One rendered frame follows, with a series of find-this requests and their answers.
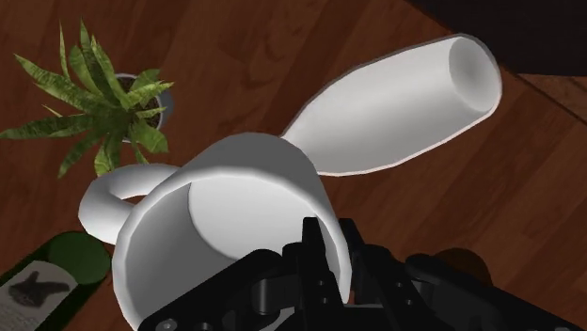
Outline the dark green labelled bottle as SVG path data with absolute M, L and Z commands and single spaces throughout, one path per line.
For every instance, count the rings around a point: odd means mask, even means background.
M 63 331 L 110 267 L 98 239 L 57 234 L 0 275 L 0 331 Z

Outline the white mug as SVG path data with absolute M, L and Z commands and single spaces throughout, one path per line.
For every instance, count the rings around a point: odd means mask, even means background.
M 248 253 L 280 251 L 315 217 L 342 300 L 347 242 L 309 158 L 270 134 L 221 139 L 183 166 L 126 165 L 95 179 L 78 210 L 86 232 L 115 247 L 113 286 L 133 328 Z

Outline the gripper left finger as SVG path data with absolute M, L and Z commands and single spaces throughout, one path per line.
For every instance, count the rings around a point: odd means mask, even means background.
M 152 313 L 138 331 L 260 331 L 292 307 L 290 331 L 341 326 L 344 304 L 325 258 L 320 220 L 303 220 L 302 240 L 282 253 L 255 250 Z

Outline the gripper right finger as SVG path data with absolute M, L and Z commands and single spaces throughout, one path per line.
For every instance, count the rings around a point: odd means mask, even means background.
M 383 309 L 393 331 L 587 331 L 435 256 L 396 260 L 387 248 L 365 244 L 352 219 L 339 224 L 356 303 Z

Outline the white vase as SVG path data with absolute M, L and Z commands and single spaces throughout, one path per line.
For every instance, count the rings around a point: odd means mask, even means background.
M 456 34 L 359 65 L 328 83 L 282 138 L 324 176 L 400 165 L 489 118 L 498 108 L 498 63 L 479 39 Z

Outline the green potted plant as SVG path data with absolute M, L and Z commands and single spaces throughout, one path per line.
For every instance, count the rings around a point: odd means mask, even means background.
M 167 138 L 161 132 L 164 115 L 171 110 L 162 97 L 173 86 L 159 79 L 158 69 L 125 77 L 115 68 L 95 36 L 80 24 L 79 42 L 66 49 L 59 35 L 61 73 L 48 71 L 20 55 L 14 56 L 34 84 L 50 96 L 77 110 L 62 115 L 52 110 L 47 118 L 5 129 L 0 138 L 12 140 L 62 138 L 82 134 L 59 166 L 63 177 L 91 148 L 97 147 L 93 166 L 97 176 L 120 167 L 120 150 L 131 145 L 141 165 L 149 161 L 142 153 L 165 153 Z

